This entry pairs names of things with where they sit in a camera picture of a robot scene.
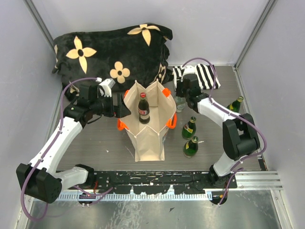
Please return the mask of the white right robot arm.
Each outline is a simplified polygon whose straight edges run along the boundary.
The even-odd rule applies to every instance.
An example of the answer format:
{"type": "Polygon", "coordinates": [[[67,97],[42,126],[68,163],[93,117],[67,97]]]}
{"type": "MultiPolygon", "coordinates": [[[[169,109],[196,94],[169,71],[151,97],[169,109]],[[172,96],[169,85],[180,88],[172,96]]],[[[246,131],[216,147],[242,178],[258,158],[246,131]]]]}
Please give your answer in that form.
{"type": "Polygon", "coordinates": [[[221,187],[240,159],[251,155],[260,147],[257,130],[250,114],[239,114],[218,104],[201,92],[194,73],[183,78],[174,77],[176,95],[186,99],[189,108],[211,119],[222,128],[224,153],[208,172],[208,181],[215,188],[221,187]]]}

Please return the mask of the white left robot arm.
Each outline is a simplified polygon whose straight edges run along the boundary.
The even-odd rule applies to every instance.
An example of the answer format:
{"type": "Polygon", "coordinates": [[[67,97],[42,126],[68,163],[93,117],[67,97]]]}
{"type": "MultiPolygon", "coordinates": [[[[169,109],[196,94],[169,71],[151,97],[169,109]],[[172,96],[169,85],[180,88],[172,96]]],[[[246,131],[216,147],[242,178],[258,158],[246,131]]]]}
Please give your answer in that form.
{"type": "Polygon", "coordinates": [[[50,204],[66,189],[76,185],[90,189],[95,185],[94,169],[89,166],[78,164],[63,172],[57,172],[57,167],[74,138],[93,123],[94,115],[123,118],[131,114],[122,95],[117,96],[117,105],[113,104],[114,84],[114,80],[106,79],[94,86],[81,85],[79,96],[61,108],[59,125],[45,146],[28,164],[16,169],[22,198],[28,195],[50,204]]]}

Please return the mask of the clear glass bottle green cap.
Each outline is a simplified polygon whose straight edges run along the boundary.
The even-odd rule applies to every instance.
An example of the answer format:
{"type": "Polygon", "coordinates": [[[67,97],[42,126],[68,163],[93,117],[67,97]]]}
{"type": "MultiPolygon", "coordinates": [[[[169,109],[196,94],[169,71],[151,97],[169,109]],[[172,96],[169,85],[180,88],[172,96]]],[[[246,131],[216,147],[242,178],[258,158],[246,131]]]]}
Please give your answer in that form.
{"type": "Polygon", "coordinates": [[[176,112],[181,113],[186,105],[186,99],[184,97],[175,96],[176,112]]]}

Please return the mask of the cola bottle red cap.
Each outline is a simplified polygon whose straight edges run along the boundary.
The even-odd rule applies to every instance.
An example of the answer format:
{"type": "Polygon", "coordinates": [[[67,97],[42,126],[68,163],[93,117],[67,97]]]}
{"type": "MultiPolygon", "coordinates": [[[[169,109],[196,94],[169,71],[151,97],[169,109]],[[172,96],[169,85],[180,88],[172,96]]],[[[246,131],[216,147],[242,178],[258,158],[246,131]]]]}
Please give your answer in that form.
{"type": "Polygon", "coordinates": [[[139,121],[142,124],[148,124],[150,121],[150,109],[147,101],[146,93],[140,93],[140,101],[138,104],[139,121]]]}

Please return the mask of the beige canvas bag orange handles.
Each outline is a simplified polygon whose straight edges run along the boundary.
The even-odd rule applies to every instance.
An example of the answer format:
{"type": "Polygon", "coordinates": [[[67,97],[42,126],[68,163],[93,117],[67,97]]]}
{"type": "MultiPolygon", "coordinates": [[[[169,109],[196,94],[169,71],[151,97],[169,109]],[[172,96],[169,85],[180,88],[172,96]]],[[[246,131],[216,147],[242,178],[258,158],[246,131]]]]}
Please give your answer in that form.
{"type": "Polygon", "coordinates": [[[176,104],[171,91],[158,81],[144,88],[135,82],[130,90],[125,92],[123,99],[131,114],[120,118],[118,130],[126,130],[135,150],[134,160],[164,161],[164,142],[169,129],[174,129],[177,123],[176,104]],[[142,124],[139,120],[138,103],[140,93],[145,93],[149,104],[150,121],[142,124]]]}

